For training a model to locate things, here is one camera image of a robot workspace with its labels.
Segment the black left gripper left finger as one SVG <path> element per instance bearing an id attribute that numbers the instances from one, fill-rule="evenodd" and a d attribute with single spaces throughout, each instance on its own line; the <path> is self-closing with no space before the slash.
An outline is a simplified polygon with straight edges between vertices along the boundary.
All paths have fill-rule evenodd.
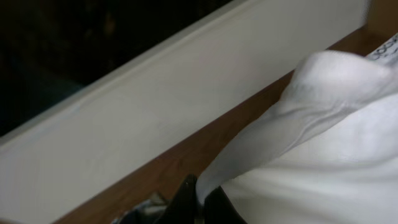
<path id="1" fill-rule="evenodd" d="M 197 178 L 188 175 L 156 224 L 194 224 L 197 214 Z"/>

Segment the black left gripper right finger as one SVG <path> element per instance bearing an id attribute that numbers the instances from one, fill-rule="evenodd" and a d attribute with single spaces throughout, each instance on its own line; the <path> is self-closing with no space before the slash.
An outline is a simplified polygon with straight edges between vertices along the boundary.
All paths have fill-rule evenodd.
<path id="1" fill-rule="evenodd" d="M 205 199 L 203 216 L 205 224 L 246 224 L 221 187 Z"/>

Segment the white t-shirt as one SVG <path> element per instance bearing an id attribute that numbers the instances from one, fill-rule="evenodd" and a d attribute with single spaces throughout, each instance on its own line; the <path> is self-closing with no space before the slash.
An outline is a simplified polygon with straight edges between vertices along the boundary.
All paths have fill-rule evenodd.
<path id="1" fill-rule="evenodd" d="M 397 222 L 397 37 L 369 55 L 307 57 L 203 171 L 247 223 Z"/>

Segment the grey folded garment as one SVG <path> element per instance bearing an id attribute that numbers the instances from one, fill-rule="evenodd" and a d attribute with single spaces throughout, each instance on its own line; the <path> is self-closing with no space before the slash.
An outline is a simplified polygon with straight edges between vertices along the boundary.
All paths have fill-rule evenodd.
<path id="1" fill-rule="evenodd" d="M 168 204 L 169 201 L 160 193 L 153 193 L 145 201 L 115 218 L 111 224 L 153 224 L 161 217 Z"/>

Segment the glass window pane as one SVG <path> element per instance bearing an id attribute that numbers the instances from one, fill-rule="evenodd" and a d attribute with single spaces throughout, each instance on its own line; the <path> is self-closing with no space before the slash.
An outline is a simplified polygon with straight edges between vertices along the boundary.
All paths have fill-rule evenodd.
<path id="1" fill-rule="evenodd" d="M 1 134 L 228 0 L 1 0 Z"/>

